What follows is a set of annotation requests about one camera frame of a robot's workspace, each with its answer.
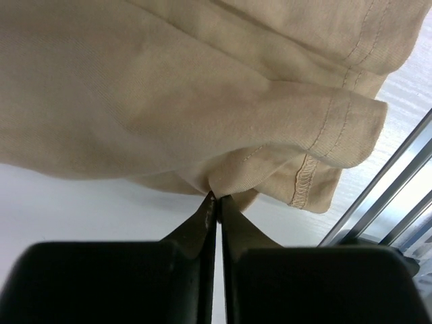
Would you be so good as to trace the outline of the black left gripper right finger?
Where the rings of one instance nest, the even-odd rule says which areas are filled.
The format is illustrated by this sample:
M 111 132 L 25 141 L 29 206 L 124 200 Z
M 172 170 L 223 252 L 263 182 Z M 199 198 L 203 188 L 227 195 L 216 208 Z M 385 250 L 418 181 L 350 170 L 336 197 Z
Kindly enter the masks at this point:
M 228 323 L 426 323 L 414 261 L 373 244 L 286 248 L 219 200 Z

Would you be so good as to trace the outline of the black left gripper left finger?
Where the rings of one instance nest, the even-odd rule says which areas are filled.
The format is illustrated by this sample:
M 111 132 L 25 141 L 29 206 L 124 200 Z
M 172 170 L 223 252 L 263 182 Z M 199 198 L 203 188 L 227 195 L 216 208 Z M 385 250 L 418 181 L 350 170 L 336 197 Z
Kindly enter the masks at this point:
M 210 323 L 216 200 L 152 242 L 41 242 L 1 292 L 2 323 Z

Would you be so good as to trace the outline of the beige t shirt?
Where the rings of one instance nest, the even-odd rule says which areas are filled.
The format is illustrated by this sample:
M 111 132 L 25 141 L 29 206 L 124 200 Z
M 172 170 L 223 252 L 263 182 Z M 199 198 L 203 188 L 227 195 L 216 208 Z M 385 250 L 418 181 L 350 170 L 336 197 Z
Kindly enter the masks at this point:
M 329 209 L 430 1 L 2 1 L 1 162 Z

